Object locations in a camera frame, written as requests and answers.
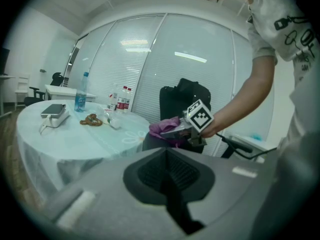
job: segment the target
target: ceiling light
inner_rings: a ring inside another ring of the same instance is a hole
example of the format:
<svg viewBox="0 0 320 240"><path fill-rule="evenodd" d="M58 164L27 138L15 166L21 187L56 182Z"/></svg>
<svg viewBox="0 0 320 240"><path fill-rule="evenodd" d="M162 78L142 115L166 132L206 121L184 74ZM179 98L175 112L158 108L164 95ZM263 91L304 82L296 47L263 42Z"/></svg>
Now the ceiling light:
<svg viewBox="0 0 320 240"><path fill-rule="evenodd" d="M207 62L207 60L204 58L200 58L200 57L193 56L193 55L186 54L186 53L182 53L182 52L174 52L174 55L179 56L179 57L188 58L188 59L195 60L195 61L202 62L202 63Z"/></svg>
<svg viewBox="0 0 320 240"><path fill-rule="evenodd" d="M122 40L120 42L123 46L130 46L130 45L147 45L148 40Z"/></svg>
<svg viewBox="0 0 320 240"><path fill-rule="evenodd" d="M149 48L127 48L125 49L127 52L137 52L137 53L148 53L151 52Z"/></svg>

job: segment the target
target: white chair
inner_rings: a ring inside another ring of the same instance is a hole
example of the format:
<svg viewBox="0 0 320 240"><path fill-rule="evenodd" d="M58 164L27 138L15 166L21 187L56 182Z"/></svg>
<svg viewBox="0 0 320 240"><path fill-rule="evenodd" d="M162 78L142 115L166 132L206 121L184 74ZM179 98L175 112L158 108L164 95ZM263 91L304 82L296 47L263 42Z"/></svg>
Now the white chair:
<svg viewBox="0 0 320 240"><path fill-rule="evenodd" d="M30 76L28 74L21 74L18 76L17 79L17 88L15 90L15 103L14 103L14 110L17 110L17 107L25 106L24 104L18 105L18 99L19 97L25 97L28 96L29 92L29 78Z"/></svg>

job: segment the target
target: white sticker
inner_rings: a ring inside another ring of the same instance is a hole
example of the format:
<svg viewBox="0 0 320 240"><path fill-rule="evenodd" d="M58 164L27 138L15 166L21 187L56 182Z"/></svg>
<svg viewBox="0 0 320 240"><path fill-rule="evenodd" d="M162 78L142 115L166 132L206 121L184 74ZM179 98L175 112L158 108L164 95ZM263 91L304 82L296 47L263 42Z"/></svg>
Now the white sticker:
<svg viewBox="0 0 320 240"><path fill-rule="evenodd" d="M255 178L258 176L258 173L253 171L253 170L249 170L249 169L245 169L245 168L242 168L242 167L234 167L232 169L232 172L234 174L239 174L239 175L242 175L242 176L245 176L245 177L249 177L249 178Z"/></svg>

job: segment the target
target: floor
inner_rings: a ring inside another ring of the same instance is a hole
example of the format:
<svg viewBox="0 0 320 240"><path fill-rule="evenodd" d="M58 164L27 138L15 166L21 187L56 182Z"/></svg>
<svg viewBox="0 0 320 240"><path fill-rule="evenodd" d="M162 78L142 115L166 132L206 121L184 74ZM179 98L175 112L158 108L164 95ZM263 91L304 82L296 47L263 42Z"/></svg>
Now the floor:
<svg viewBox="0 0 320 240"><path fill-rule="evenodd" d="M12 114L0 118L0 168L16 198L39 211L43 202L29 181L15 139L17 118L23 109L15 111L14 106L7 106L4 112Z"/></svg>

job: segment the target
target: cable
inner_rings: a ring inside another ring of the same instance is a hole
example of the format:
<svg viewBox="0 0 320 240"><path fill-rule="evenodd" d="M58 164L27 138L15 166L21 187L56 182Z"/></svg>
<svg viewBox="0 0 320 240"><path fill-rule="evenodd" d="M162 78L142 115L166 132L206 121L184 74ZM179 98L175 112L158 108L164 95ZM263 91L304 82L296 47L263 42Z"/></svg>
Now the cable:
<svg viewBox="0 0 320 240"><path fill-rule="evenodd" d="M45 118L45 120L42 122L40 128L39 128L39 133L40 135L42 134L42 132L44 131L44 129L48 126L48 122L50 122L51 119L51 115L48 114Z"/></svg>
<svg viewBox="0 0 320 240"><path fill-rule="evenodd" d="M246 156L246 155L240 153L240 152L231 144L231 142L230 142L226 137L222 136L222 135L219 134L219 133L217 133L216 135L219 136L224 142L226 142L226 143L233 149L233 151L234 151L235 153L237 153L239 156L241 156L241 157L243 157L243 158L245 158L245 159L248 159L248 160L252 160L252 159L254 159L254 158L257 158L257 157L259 157L259 156L261 156L261 155L267 154L267 153L269 153L269 152L274 151L274 150L277 149L277 148L275 147L275 148L272 148L272 149L270 149L270 150L266 150L266 151L260 152L260 153L258 153L258 154L255 154L255 155L253 155L253 156Z"/></svg>

